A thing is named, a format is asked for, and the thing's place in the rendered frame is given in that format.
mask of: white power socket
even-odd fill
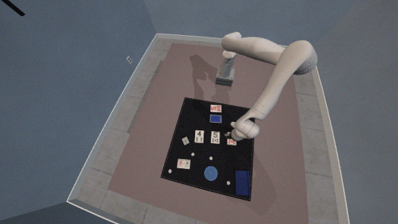
[[[132,59],[130,58],[130,56],[127,57],[127,61],[131,64],[133,63]]]

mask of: tiled floor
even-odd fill
[[[69,203],[114,223],[203,223],[107,190],[129,138],[134,115],[139,111],[141,102],[145,100],[151,80],[156,76],[173,42],[221,47],[221,39],[216,38],[164,34],[155,37],[93,147],[68,198]],[[317,71],[314,71],[295,76],[304,150],[308,215],[310,223],[338,223],[336,192],[329,158],[330,151],[336,149],[328,148],[314,83],[317,75]]]

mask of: black mat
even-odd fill
[[[221,105],[221,113],[210,111],[211,105]],[[232,140],[231,122],[237,121],[248,110],[185,98],[161,177],[250,201],[254,139],[227,144],[228,139]],[[212,131],[219,132],[219,144],[211,143]]]

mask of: blue round disc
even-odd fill
[[[209,181],[215,180],[217,176],[218,176],[218,171],[214,166],[208,166],[204,170],[204,177]]]

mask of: white robotic arm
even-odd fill
[[[251,109],[236,123],[231,123],[234,128],[231,136],[236,141],[256,137],[260,128],[249,119],[264,120],[277,103],[287,80],[293,74],[312,71],[318,61],[314,48],[305,40],[296,41],[284,48],[264,38],[242,38],[240,33],[233,32],[223,37],[222,47],[226,51],[276,65],[267,85]]]

